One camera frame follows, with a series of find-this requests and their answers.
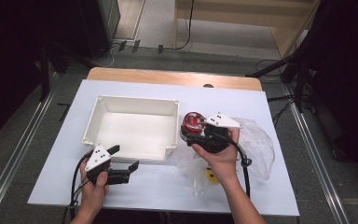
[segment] wire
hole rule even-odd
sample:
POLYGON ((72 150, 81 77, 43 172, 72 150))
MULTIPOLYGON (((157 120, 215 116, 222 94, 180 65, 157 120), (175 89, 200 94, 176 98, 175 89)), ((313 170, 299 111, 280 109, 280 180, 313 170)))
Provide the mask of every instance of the wire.
POLYGON ((112 51, 113 51, 113 49, 117 48, 118 46, 120 46, 120 44, 114 43, 114 44, 112 45, 112 48, 109 50, 110 57, 112 58, 112 62, 111 62, 110 64, 108 64, 108 65, 101 65, 101 64, 95 62, 94 60, 92 60, 92 61, 93 61, 95 64, 97 64, 98 66, 100 66, 100 67, 109 67, 109 66, 112 65, 113 62, 115 61, 115 58, 113 57, 112 51))
POLYGON ((179 49, 183 49, 188 44, 188 42, 190 41, 190 37, 191 37, 191 21, 192 21, 192 18, 193 18, 193 8, 194 8, 194 0, 191 1, 190 19, 188 21, 188 38, 187 38, 186 43, 182 47, 180 47, 179 49))
MULTIPOLYGON (((268 61, 277 62, 278 60, 274 60, 274 59, 264 59, 264 60, 258 61, 258 62, 255 64, 255 70, 256 70, 257 72, 259 72, 260 70, 258 70, 257 66, 258 66, 260 63, 268 62, 268 61)), ((278 74, 271 74, 271 75, 265 74, 264 76, 266 76, 266 77, 278 77, 278 76, 280 76, 280 75, 282 74, 282 71, 281 71, 281 68, 280 68, 280 67, 278 68, 278 71, 279 71, 278 74)))
POLYGON ((273 118, 272 118, 272 121, 274 122, 274 128, 277 127, 277 124, 278 124, 278 121, 282 115, 282 113, 287 109, 289 108, 289 106, 294 102, 293 99, 290 99, 289 102, 283 107, 283 109, 278 112, 278 114, 276 114, 273 118))
POLYGON ((238 145, 238 143, 234 142, 234 140, 232 140, 231 138, 229 137, 225 137, 221 134, 218 134, 218 133, 211 133, 213 134, 214 136, 217 136, 221 139, 224 139, 226 141, 228 141, 232 146, 234 146, 238 152, 240 153, 240 156, 241 156, 241 166, 243 168, 243 177, 245 179, 245 187, 246 187, 246 194, 248 195, 249 198, 251 198, 251 186, 250 186, 250 183, 249 183, 249 173, 248 173, 248 165, 250 164, 248 161, 250 161, 246 154, 244 153, 244 151, 242 152, 241 150, 241 147, 238 145))
POLYGON ((65 223, 66 220, 66 214, 68 212, 68 210, 70 209, 71 212, 71 219, 74 219, 75 217, 75 202, 76 202, 76 193, 78 192, 79 189, 83 188, 83 186, 85 184, 87 184, 88 182, 86 182, 85 184, 83 184, 82 186, 80 186, 77 190, 75 190, 75 184, 76 184, 76 178, 77 178, 77 171, 81 165, 81 163, 83 162, 83 160, 85 160, 86 158, 89 158, 92 154, 92 151, 90 151, 89 153, 87 153, 86 155, 84 155, 81 160, 77 163, 77 166, 75 168, 75 172, 74 172, 74 177, 72 179, 72 188, 71 188, 71 202, 69 203, 68 206, 65 207, 65 210, 63 211, 63 215, 62 215, 62 224, 65 223))
MULTIPOLYGON (((308 102, 310 100, 310 96, 307 94, 302 94, 302 97, 305 97, 305 98, 301 98, 302 101, 308 102)), ((291 94, 291 95, 284 95, 284 96, 278 96, 278 97, 270 97, 270 98, 267 98, 267 101, 272 102, 272 101, 294 99, 294 98, 296 98, 296 96, 294 94, 291 94)))

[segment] white plastic box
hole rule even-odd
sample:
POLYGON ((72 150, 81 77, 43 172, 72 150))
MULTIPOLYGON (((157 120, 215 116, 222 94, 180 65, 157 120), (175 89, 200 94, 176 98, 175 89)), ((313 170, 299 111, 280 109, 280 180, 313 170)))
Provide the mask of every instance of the white plastic box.
POLYGON ((164 161, 177 148, 179 101, 98 96, 86 145, 120 145, 114 159, 164 161))

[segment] white table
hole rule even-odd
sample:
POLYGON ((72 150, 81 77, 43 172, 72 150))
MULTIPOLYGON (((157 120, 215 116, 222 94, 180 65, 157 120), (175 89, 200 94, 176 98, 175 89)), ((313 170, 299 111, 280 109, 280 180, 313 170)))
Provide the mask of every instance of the white table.
MULTIPOLYGON (((99 80, 83 80, 28 203, 69 204, 76 164, 90 149, 81 140, 98 95, 174 99, 180 101, 180 116, 189 111, 205 116, 221 111, 232 118, 254 120, 273 141, 275 163, 268 181, 250 173, 252 201, 262 215, 299 216, 264 92, 99 80)), ((239 177, 243 185, 242 174, 239 177)), ((156 164, 141 164, 129 184, 110 186, 104 207, 229 213, 220 185, 194 196, 177 167, 156 164)))

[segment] clear plastic bag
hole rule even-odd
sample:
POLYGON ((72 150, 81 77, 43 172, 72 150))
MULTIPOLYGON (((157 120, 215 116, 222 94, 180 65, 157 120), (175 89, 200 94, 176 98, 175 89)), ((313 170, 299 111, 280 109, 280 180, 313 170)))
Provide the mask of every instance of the clear plastic bag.
POLYGON ((268 180, 275 161, 274 145, 271 138, 251 119, 234 119, 243 125, 240 132, 240 145, 246 156, 252 160, 249 172, 268 180))
MULTIPOLYGON (((254 121, 250 119, 234 120, 243 126, 239 143, 245 150, 246 156, 252 160, 252 164, 248 167, 249 172, 268 180, 275 161, 272 140, 254 121)), ((204 194, 208 185, 212 184, 206 175, 208 163, 200 158, 192 147, 188 147, 182 139, 178 141, 178 148, 173 152, 172 157, 176 166, 186 173, 194 194, 204 194)), ((241 169, 240 161, 237 162, 237 170, 239 169, 241 169)))

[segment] black cable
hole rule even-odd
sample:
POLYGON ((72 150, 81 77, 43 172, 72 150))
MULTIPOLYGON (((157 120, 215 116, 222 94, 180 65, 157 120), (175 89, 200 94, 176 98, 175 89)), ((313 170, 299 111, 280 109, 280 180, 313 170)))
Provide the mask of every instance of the black cable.
POLYGON ((248 162, 248 158, 246 156, 246 154, 243 154, 240 146, 238 145, 238 143, 234 142, 234 140, 232 140, 231 138, 227 138, 223 135, 220 135, 218 133, 211 133, 213 134, 214 136, 217 136, 221 139, 224 139, 226 141, 228 141, 232 146, 234 146, 237 151, 240 153, 240 156, 241 156, 241 166, 243 168, 243 177, 245 179, 245 191, 246 191, 246 194, 248 195, 249 198, 251 198, 251 185, 250 185, 250 181, 249 181, 249 173, 248 173, 248 165, 250 165, 250 163, 248 162))
MULTIPOLYGON (((277 62, 278 60, 264 59, 264 60, 258 61, 258 62, 255 64, 255 70, 256 70, 257 72, 259 72, 260 70, 258 70, 257 66, 258 66, 260 63, 262 63, 262 62, 267 62, 267 61, 277 62)), ((282 71, 281 71, 281 68, 280 68, 280 67, 278 68, 278 71, 279 71, 278 74, 270 74, 270 75, 269 75, 269 74, 265 74, 264 76, 266 76, 266 77, 278 77, 278 76, 280 76, 280 75, 282 74, 282 71)))
POLYGON ((294 102, 293 99, 291 99, 291 100, 284 106, 284 108, 283 108, 278 114, 276 114, 276 115, 272 118, 272 121, 275 121, 275 122, 274 122, 274 127, 275 127, 275 128, 277 127, 277 124, 278 124, 278 121, 279 121, 279 119, 280 119, 280 117, 281 117, 281 114, 282 114, 287 108, 289 108, 290 104, 292 104, 293 102, 294 102))
POLYGON ((71 212, 71 220, 73 220, 75 218, 75 195, 76 193, 78 192, 79 189, 81 189, 84 185, 82 185, 80 188, 78 188, 76 191, 75 191, 75 184, 76 184, 76 178, 77 178, 77 173, 78 173, 78 169, 81 165, 81 163, 83 162, 83 160, 85 160, 86 158, 89 158, 92 154, 92 151, 87 153, 86 155, 84 155, 82 157, 82 159, 77 163, 77 166, 75 168, 75 172, 74 172, 74 177, 72 179, 72 188, 71 188, 71 202, 69 203, 68 206, 65 207, 65 210, 63 212, 63 215, 62 215, 62 224, 65 223, 65 219, 66 219, 66 213, 68 212, 68 209, 70 209, 70 212, 71 212))
MULTIPOLYGON (((284 96, 278 96, 278 97, 270 97, 270 98, 267 98, 267 101, 272 102, 272 101, 293 99, 295 97, 296 97, 295 95, 291 94, 291 95, 284 95, 284 96)), ((304 98, 301 99, 303 101, 309 101, 310 100, 310 96, 307 95, 307 94, 302 94, 302 97, 306 97, 305 99, 304 98)))
POLYGON ((188 21, 188 38, 186 43, 180 47, 179 49, 183 49, 185 46, 187 46, 188 42, 190 41, 190 37, 191 37, 191 21, 193 18, 193 8, 194 8, 194 0, 191 1, 191 9, 190 9, 190 19, 188 21))

